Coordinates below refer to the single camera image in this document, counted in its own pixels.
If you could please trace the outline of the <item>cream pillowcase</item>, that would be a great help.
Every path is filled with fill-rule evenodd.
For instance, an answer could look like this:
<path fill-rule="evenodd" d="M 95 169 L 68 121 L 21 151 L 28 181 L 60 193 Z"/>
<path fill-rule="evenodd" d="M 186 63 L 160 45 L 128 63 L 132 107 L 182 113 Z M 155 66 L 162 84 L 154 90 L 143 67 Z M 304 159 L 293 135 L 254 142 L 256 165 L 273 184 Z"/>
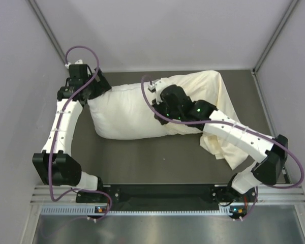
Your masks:
<path fill-rule="evenodd" d="M 208 101 L 225 115 L 239 122 L 223 78 L 219 72 L 213 70 L 201 71 L 187 75 L 165 77 L 160 80 L 168 85 L 176 84 L 182 87 L 191 100 Z M 162 126 L 158 122 L 156 124 L 152 134 L 153 137 L 200 133 L 197 128 L 190 128 L 185 125 L 168 123 Z M 214 155 L 217 160 L 224 159 L 232 170 L 242 164 L 248 157 L 248 154 L 243 150 L 210 133 L 203 133 L 201 135 L 200 146 Z"/>

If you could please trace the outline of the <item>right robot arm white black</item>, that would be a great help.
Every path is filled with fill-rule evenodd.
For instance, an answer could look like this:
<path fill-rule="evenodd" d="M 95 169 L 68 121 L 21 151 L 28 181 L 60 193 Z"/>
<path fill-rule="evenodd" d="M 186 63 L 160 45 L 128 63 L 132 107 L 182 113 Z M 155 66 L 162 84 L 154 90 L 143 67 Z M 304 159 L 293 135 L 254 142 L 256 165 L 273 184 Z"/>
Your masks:
<path fill-rule="evenodd" d="M 184 89 L 158 81 L 148 90 L 156 95 L 152 101 L 155 119 L 165 125 L 171 120 L 203 133 L 216 135 L 254 159 L 244 171 L 233 175 L 223 196 L 239 201 L 250 189 L 260 185 L 274 186 L 287 160 L 288 139 L 259 134 L 228 117 L 214 104 L 205 100 L 192 101 Z"/>

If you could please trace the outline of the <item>white pillow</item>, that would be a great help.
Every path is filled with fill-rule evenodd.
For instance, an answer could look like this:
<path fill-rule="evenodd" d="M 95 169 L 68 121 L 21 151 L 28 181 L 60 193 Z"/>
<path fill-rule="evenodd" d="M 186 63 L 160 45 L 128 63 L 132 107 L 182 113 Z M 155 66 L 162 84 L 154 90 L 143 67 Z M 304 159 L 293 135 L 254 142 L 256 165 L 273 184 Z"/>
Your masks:
<path fill-rule="evenodd" d="M 95 131 L 103 138 L 135 140 L 169 134 L 154 118 L 139 83 L 114 86 L 99 97 L 88 100 L 88 106 Z"/>

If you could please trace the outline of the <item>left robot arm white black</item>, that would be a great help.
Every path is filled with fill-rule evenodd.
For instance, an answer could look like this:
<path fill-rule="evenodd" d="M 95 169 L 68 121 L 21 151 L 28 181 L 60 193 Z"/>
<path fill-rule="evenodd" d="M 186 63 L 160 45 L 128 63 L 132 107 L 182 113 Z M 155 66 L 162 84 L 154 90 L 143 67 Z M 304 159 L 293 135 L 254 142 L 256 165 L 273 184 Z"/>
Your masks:
<path fill-rule="evenodd" d="M 66 186 L 75 190 L 87 190 L 93 201 L 101 201 L 105 189 L 101 179 L 82 171 L 72 158 L 73 136 L 84 106 L 90 99 L 111 90 L 101 70 L 92 71 L 82 60 L 67 64 L 69 77 L 57 92 L 56 113 L 48 139 L 40 153 L 32 158 L 33 165 L 47 186 Z"/>

